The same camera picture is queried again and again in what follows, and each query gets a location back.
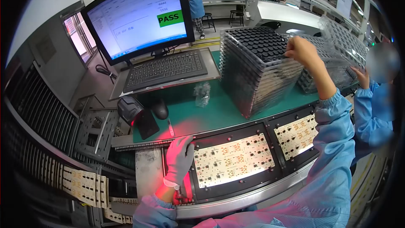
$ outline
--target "black keyboard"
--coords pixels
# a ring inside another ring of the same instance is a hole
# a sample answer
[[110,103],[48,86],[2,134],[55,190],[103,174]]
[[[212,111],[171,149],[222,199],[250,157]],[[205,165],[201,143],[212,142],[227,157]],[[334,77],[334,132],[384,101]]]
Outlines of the black keyboard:
[[208,74],[198,49],[138,63],[129,71],[124,93]]

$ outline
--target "computer mouse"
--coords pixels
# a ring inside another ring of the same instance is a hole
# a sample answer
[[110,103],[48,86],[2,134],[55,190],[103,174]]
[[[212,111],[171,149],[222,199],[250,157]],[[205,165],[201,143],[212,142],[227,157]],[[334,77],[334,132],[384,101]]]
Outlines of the computer mouse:
[[163,99],[160,99],[156,104],[152,106],[152,111],[160,120],[164,120],[169,116],[169,111],[167,110],[167,106]]

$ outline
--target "computer monitor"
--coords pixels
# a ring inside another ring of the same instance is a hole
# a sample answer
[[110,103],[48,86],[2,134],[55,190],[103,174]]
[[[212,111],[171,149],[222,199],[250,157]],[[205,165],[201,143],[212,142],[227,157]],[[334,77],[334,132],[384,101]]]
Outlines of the computer monitor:
[[95,0],[81,14],[110,65],[195,41],[188,0]]

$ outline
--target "monitor screen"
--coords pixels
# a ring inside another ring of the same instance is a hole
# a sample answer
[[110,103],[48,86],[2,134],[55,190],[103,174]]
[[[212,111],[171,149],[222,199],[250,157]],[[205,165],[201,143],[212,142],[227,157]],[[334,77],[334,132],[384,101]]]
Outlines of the monitor screen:
[[105,0],[87,15],[112,60],[187,37],[180,0]]

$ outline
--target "plastic bag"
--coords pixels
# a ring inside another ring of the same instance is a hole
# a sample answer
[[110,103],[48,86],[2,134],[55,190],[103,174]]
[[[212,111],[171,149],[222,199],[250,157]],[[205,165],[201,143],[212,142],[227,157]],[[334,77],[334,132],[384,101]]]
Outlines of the plastic bag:
[[194,88],[194,96],[196,97],[196,106],[204,108],[209,101],[209,91],[211,86],[208,82],[198,83]]

